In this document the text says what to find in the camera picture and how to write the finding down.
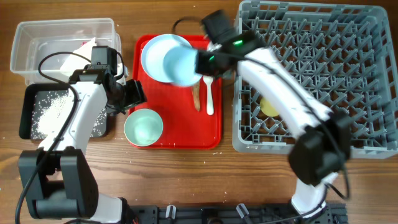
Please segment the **light blue rice bowl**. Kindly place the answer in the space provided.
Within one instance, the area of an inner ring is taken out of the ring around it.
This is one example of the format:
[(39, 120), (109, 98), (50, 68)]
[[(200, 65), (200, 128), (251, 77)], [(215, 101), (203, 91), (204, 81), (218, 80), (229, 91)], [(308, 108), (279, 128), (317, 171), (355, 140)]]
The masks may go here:
[(195, 71), (198, 51), (189, 47), (177, 46), (169, 50), (163, 62), (165, 74), (177, 86), (193, 86), (202, 75)]

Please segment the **white plastic spoon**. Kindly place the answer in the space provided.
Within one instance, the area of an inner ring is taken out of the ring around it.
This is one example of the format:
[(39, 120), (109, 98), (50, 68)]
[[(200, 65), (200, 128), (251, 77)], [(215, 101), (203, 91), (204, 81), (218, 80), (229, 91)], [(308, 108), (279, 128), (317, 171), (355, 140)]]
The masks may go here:
[(204, 76), (203, 81), (206, 85), (206, 112), (208, 115), (214, 114), (214, 106), (213, 106), (213, 96), (211, 90), (211, 84), (213, 83), (213, 77)]

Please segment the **yellow plastic cup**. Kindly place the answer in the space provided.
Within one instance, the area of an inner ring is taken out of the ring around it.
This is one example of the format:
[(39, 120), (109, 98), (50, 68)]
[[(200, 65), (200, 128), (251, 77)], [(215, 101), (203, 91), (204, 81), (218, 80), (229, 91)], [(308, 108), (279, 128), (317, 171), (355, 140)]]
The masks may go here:
[(260, 108), (261, 111), (269, 117), (276, 117), (279, 115), (278, 111), (274, 109), (274, 107), (271, 105), (269, 101), (267, 101), (265, 98), (262, 98), (260, 100)]

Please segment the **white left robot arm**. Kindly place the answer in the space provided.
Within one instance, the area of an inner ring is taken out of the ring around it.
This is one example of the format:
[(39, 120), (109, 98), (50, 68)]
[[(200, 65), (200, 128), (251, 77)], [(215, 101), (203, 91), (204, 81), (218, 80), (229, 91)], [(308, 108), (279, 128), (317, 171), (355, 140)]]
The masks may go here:
[(20, 223), (22, 204), (35, 219), (66, 219), (68, 223), (139, 223), (127, 200), (101, 194), (85, 158), (98, 114), (126, 110), (146, 102), (139, 81), (118, 81), (121, 54), (108, 46), (92, 48), (87, 65), (67, 82), (50, 77), (51, 90), (68, 91), (72, 107), (64, 110), (56, 128), (34, 151), (22, 151), (18, 168), (23, 190), (14, 221)]

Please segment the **brown carrot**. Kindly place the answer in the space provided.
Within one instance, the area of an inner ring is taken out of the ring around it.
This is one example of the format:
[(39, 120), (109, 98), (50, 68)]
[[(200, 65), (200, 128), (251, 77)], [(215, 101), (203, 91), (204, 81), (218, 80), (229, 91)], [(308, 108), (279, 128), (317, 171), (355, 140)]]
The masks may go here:
[(200, 111), (200, 82), (192, 86), (193, 104), (197, 111)]

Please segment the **light green bowl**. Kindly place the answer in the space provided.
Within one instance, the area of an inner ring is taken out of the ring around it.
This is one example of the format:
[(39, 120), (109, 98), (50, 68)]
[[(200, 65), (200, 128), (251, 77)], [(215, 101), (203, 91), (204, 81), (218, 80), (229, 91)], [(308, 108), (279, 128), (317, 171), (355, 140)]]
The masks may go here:
[(138, 147), (154, 144), (161, 137), (164, 124), (154, 110), (139, 109), (131, 113), (124, 123), (126, 139)]

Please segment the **white napkin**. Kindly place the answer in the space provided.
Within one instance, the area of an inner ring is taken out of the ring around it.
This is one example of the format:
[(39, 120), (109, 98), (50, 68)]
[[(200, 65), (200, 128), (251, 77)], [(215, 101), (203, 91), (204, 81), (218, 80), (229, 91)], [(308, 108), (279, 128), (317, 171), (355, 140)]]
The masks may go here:
[[(92, 48), (96, 47), (96, 38), (92, 38), (87, 42), (81, 44), (80, 48), (73, 51), (73, 53), (83, 56), (88, 60), (91, 59)], [(82, 69), (89, 62), (76, 55), (69, 55), (63, 65), (60, 67), (60, 71), (65, 76), (71, 76), (73, 72), (77, 69)]]

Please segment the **white rice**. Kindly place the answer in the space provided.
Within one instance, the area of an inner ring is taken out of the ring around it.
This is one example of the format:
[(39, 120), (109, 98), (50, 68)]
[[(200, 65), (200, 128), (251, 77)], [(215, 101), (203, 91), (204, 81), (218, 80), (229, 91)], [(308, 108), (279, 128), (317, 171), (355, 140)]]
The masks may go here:
[(52, 122), (59, 118), (64, 106), (68, 103), (68, 90), (39, 91), (35, 95), (32, 112), (30, 138), (45, 139), (52, 129)]

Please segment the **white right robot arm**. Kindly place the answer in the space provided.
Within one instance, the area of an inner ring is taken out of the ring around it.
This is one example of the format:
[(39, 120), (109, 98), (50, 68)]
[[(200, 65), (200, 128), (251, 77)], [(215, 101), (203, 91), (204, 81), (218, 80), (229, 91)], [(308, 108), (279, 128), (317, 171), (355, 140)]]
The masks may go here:
[(280, 114), (295, 146), (288, 160), (297, 176), (291, 205), (297, 218), (314, 219), (326, 206), (328, 189), (351, 157), (351, 118), (332, 112), (305, 90), (274, 51), (254, 32), (239, 34), (222, 10), (199, 20), (214, 50), (199, 50), (195, 70), (220, 77), (235, 70)]

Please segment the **large light blue plate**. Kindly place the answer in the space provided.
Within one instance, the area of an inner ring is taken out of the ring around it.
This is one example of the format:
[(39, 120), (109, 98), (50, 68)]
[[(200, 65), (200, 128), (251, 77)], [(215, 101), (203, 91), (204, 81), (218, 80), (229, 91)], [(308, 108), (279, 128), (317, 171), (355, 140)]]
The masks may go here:
[(141, 52), (141, 65), (153, 80), (162, 83), (171, 83), (172, 80), (166, 74), (163, 61), (166, 54), (179, 46), (191, 46), (183, 37), (175, 34), (162, 34), (152, 38), (144, 46)]

